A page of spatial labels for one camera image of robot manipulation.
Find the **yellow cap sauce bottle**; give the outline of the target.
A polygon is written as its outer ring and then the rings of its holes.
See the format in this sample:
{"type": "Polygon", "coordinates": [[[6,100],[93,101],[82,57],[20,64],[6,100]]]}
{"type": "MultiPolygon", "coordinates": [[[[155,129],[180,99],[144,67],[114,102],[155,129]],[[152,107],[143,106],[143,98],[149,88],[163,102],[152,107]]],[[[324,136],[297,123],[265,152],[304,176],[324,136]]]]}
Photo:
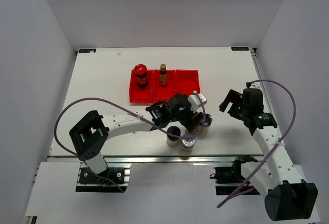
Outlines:
{"type": "Polygon", "coordinates": [[[184,127],[185,127],[185,132],[194,134],[197,130],[197,128],[200,126],[201,120],[204,119],[204,114],[203,112],[196,112],[190,120],[188,120],[184,127]]]}

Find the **black lid spice jar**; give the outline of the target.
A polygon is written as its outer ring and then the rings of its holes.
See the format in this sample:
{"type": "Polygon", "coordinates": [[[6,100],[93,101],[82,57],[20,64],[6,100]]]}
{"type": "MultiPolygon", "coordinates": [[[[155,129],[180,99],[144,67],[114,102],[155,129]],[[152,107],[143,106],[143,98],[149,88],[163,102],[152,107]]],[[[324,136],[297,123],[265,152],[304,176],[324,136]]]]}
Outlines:
{"type": "Polygon", "coordinates": [[[167,129],[167,145],[170,147],[177,146],[181,141],[180,136],[180,128],[177,126],[170,126],[167,129]]]}

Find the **small yellow label bottle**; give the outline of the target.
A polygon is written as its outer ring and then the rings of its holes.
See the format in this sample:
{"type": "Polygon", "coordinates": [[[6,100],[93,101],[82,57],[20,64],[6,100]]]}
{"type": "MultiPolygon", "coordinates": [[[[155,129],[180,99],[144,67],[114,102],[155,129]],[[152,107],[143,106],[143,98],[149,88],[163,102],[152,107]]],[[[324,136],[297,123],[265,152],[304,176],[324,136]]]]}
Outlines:
{"type": "Polygon", "coordinates": [[[160,65],[160,85],[161,86],[167,85],[167,66],[166,66],[166,64],[160,65]]]}

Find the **red lid sauce jar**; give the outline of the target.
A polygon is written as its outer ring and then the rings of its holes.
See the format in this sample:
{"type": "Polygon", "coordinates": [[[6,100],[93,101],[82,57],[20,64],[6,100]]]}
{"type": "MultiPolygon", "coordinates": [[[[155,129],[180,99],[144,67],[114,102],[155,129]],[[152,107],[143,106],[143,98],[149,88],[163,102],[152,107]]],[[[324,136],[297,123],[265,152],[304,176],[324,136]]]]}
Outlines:
{"type": "Polygon", "coordinates": [[[137,85],[144,88],[148,85],[148,70],[143,64],[138,64],[134,67],[134,74],[136,76],[137,85]]]}

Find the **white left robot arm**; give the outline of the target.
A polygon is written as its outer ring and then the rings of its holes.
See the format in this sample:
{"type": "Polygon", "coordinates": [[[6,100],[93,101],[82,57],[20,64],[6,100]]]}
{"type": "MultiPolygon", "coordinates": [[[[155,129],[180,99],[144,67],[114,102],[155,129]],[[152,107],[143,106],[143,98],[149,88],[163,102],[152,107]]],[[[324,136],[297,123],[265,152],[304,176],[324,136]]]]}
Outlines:
{"type": "Polygon", "coordinates": [[[183,126],[194,126],[193,116],[200,108],[198,95],[175,94],[168,101],[155,103],[141,111],[124,115],[103,116],[97,110],[89,111],[70,131],[69,136],[79,160],[86,163],[97,182],[108,178],[107,164],[101,154],[104,143],[110,138],[149,132],[179,121],[183,126]]]}

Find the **middle red plastic bin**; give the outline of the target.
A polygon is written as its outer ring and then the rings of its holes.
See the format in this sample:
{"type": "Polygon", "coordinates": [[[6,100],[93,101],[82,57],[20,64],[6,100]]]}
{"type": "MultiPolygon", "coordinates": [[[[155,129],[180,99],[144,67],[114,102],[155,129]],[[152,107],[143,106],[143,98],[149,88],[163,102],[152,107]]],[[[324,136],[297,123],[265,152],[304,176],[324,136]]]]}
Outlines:
{"type": "Polygon", "coordinates": [[[167,70],[167,84],[160,85],[160,70],[154,69],[152,76],[153,102],[167,101],[174,96],[176,91],[175,70],[167,70]]]}

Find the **red plastic bin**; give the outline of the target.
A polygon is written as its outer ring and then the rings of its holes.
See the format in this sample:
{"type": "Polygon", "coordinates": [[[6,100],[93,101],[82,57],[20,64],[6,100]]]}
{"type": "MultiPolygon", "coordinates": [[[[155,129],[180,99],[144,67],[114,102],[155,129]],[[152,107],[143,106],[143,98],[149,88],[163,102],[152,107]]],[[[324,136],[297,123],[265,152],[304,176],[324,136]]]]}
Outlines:
{"type": "Polygon", "coordinates": [[[160,85],[160,70],[154,69],[152,76],[153,102],[167,101],[174,96],[176,91],[175,70],[167,70],[167,84],[160,85]]]}
{"type": "Polygon", "coordinates": [[[137,84],[137,77],[131,70],[131,79],[129,86],[129,100],[131,103],[152,103],[154,99],[154,78],[153,70],[147,71],[148,84],[140,87],[137,84]]]}
{"type": "Polygon", "coordinates": [[[176,90],[179,94],[191,95],[194,91],[201,93],[199,74],[196,69],[176,70],[176,90]]]}

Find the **right red plastic bin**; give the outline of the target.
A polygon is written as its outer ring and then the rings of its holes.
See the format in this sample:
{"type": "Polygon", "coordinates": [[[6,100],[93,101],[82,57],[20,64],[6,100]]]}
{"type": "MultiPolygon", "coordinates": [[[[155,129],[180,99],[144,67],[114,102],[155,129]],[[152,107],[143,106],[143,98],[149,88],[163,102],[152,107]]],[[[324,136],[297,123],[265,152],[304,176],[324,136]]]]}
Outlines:
{"type": "Polygon", "coordinates": [[[196,69],[176,70],[176,90],[179,94],[191,95],[194,91],[201,93],[199,74],[196,69]]]}

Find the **silver lid glass jar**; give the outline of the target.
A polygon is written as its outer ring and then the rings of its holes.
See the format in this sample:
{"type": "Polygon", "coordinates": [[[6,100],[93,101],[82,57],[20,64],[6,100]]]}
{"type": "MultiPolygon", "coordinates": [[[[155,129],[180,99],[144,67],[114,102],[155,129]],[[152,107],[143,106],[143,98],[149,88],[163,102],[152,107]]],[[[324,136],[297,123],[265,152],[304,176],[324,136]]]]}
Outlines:
{"type": "Polygon", "coordinates": [[[191,134],[184,134],[181,139],[181,149],[187,153],[193,151],[196,139],[191,134]]]}

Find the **left red plastic bin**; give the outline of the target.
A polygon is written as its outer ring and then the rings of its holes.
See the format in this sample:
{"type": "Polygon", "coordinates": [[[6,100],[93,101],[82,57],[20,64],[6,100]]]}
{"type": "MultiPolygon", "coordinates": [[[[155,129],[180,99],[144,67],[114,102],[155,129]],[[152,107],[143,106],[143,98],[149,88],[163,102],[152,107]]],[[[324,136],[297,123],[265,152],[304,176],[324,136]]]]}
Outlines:
{"type": "Polygon", "coordinates": [[[152,103],[154,99],[154,78],[153,70],[147,71],[148,84],[140,87],[137,84],[137,77],[131,70],[131,79],[129,86],[129,100],[131,103],[152,103]]]}

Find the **right blue corner label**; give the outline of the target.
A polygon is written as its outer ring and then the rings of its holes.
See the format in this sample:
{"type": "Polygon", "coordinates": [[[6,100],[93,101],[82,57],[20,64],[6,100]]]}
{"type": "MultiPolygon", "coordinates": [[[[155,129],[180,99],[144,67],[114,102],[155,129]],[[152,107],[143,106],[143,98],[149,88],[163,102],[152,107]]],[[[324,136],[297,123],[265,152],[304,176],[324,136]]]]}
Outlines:
{"type": "Polygon", "coordinates": [[[249,47],[245,46],[232,46],[231,47],[232,51],[249,51],[249,47]]]}

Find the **blue corner label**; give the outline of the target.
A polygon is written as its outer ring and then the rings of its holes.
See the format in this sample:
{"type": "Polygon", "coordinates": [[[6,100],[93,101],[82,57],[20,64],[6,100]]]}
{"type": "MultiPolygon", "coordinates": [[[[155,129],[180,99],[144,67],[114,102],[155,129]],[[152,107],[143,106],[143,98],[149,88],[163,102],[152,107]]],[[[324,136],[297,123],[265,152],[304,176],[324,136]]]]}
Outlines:
{"type": "Polygon", "coordinates": [[[79,49],[78,53],[95,53],[96,48],[89,48],[89,49],[79,49]]]}
{"type": "Polygon", "coordinates": [[[245,46],[232,46],[231,47],[232,51],[249,51],[249,47],[245,46]]]}

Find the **left blue corner label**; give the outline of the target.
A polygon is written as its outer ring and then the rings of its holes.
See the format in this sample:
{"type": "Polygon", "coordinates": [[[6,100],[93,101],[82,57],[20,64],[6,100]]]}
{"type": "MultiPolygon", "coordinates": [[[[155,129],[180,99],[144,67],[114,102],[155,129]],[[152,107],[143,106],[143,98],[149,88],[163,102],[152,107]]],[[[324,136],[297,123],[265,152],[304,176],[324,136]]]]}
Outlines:
{"type": "Polygon", "coordinates": [[[95,53],[96,48],[89,48],[89,49],[79,49],[78,53],[95,53]]]}

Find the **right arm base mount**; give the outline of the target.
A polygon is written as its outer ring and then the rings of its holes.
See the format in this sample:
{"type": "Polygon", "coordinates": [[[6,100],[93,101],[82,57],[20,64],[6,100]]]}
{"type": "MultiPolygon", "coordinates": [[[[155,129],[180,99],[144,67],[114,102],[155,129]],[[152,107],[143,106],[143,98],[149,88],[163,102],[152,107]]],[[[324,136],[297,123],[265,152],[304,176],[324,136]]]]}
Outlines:
{"type": "Polygon", "coordinates": [[[235,187],[242,183],[245,178],[241,174],[241,165],[247,162],[258,162],[253,156],[239,156],[232,162],[231,166],[217,166],[209,178],[215,180],[215,191],[217,196],[229,195],[235,187]]]}

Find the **aluminium table front rail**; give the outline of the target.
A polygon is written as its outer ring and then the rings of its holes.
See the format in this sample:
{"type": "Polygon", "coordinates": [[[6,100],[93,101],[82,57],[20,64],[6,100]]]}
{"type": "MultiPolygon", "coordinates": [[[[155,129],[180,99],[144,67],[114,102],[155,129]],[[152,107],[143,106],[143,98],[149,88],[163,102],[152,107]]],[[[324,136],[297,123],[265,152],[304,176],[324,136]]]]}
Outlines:
{"type": "MultiPolygon", "coordinates": [[[[252,155],[256,160],[263,159],[262,155],[252,155]]],[[[107,163],[221,163],[231,162],[233,156],[184,156],[184,157],[104,157],[107,163]]],[[[48,157],[47,162],[79,162],[77,157],[48,157]]]]}

